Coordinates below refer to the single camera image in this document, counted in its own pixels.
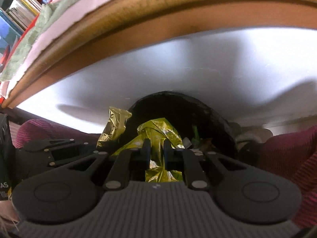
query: crumpled wrapper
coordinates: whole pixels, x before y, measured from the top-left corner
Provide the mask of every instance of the crumpled wrapper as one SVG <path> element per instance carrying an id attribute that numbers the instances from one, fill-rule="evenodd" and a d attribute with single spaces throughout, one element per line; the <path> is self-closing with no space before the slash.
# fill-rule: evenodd
<path id="1" fill-rule="evenodd" d="M 126 130 L 126 121 L 131 116 L 132 113 L 127 110 L 109 107 L 109 121 L 97 141 L 97 146 L 102 147 L 107 141 L 117 140 Z"/>
<path id="2" fill-rule="evenodd" d="M 128 144 L 118 149 L 113 155 L 118 155 L 121 151 L 130 148 L 142 148 L 143 141 L 151 140 L 151 162 L 150 169 L 145 172 L 147 182 L 171 182 L 183 179 L 179 171 L 167 171 L 164 166 L 163 143 L 168 139 L 172 147 L 183 149 L 182 138 L 165 118 L 147 121 L 137 128 L 139 134 Z"/>

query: white panel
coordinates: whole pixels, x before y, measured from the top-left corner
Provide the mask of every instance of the white panel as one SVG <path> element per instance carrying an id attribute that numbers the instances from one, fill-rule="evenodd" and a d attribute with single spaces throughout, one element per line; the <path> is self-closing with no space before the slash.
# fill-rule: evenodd
<path id="1" fill-rule="evenodd" d="M 99 61 L 18 107 L 101 132 L 108 107 L 148 94 L 194 96 L 243 126 L 317 114 L 317 31 L 250 28 L 179 37 Z"/>

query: person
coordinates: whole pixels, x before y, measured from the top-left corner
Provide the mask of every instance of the person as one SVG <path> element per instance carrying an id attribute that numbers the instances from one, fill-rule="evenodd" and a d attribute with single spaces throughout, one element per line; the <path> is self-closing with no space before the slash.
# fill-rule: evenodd
<path id="1" fill-rule="evenodd" d="M 16 147 L 31 140 L 75 139 L 97 142 L 100 134 L 87 134 L 44 120 L 29 120 L 18 130 Z M 265 143 L 247 143 L 239 153 L 247 152 L 250 164 L 295 183 L 302 193 L 302 204 L 292 221 L 299 228 L 317 225 L 317 125 L 305 131 L 282 134 Z M 3 228 L 19 221 L 11 201 L 0 202 Z"/>

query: green cloth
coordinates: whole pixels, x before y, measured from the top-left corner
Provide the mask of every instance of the green cloth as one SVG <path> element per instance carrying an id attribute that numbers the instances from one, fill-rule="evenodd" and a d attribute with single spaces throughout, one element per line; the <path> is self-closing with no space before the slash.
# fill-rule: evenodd
<path id="1" fill-rule="evenodd" d="M 0 76 L 0 82 L 12 79 L 20 65 L 23 64 L 37 38 L 59 19 L 70 6 L 78 1 L 79 0 L 62 0 L 56 3 L 42 5 L 41 13 L 35 26 L 25 35 L 17 46 Z"/>

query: ribbed gray surface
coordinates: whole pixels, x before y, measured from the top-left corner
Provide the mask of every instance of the ribbed gray surface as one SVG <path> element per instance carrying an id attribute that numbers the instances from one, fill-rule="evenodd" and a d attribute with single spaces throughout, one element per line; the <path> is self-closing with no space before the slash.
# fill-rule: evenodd
<path id="1" fill-rule="evenodd" d="M 159 187 L 130 182 L 123 191 L 105 193 L 93 211 L 74 222 L 23 222 L 18 228 L 21 238 L 290 238 L 299 231 L 291 221 L 240 223 L 220 211 L 206 192 L 189 190 L 183 182 Z"/>

